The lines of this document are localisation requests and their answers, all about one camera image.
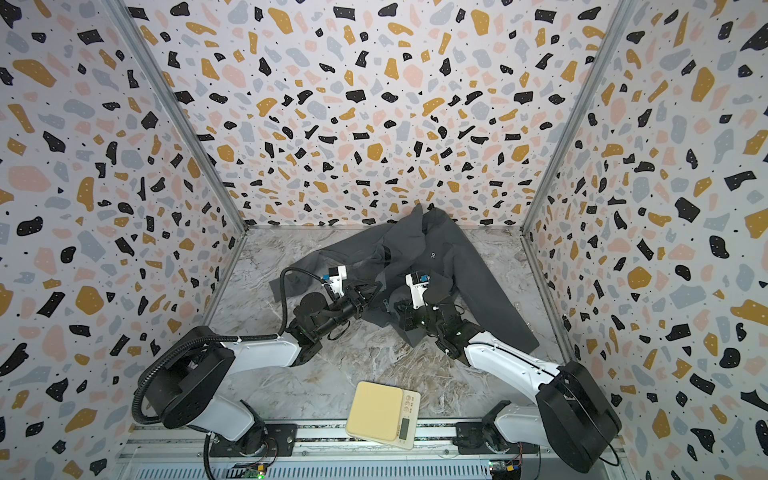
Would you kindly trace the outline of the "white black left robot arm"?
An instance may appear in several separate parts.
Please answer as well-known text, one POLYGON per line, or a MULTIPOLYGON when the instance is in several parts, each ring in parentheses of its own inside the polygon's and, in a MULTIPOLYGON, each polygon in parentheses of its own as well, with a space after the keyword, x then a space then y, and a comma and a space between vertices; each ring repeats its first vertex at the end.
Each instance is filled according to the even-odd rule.
POLYGON ((167 429, 190 427, 252 456, 267 442, 267 427, 247 402, 219 393, 225 379, 242 372, 307 363, 322 339, 359 319, 381 284, 349 281, 332 303, 320 292, 305 295, 284 333, 238 337, 195 327, 139 377, 132 403, 134 421, 167 429))

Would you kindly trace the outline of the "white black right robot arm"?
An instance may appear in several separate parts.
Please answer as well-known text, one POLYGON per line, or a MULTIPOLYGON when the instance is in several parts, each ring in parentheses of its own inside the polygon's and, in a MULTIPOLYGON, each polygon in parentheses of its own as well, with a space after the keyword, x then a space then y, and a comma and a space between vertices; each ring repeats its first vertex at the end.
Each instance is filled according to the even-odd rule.
POLYGON ((605 450, 614 449, 621 421, 580 363, 558 365, 517 350, 463 319, 452 304, 414 307, 400 301, 394 311, 404 331, 424 332, 449 358, 494 376, 534 403, 498 402, 473 431, 458 435, 458 448, 505 454, 515 444, 538 445, 583 474, 602 460, 605 450))

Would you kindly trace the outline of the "dark grey zip jacket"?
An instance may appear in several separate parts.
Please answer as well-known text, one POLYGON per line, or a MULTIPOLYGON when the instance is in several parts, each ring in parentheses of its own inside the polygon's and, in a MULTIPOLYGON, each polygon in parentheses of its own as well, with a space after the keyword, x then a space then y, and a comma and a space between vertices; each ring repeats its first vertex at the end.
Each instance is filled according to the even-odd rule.
POLYGON ((406 276, 419 273, 448 290, 446 303, 459 295, 480 327, 499 340, 525 353, 539 346, 469 238, 438 208, 417 206, 396 223, 366 228, 292 264, 316 275, 338 265, 353 280, 382 284, 364 315, 370 323, 400 328, 394 303, 410 295, 406 276))

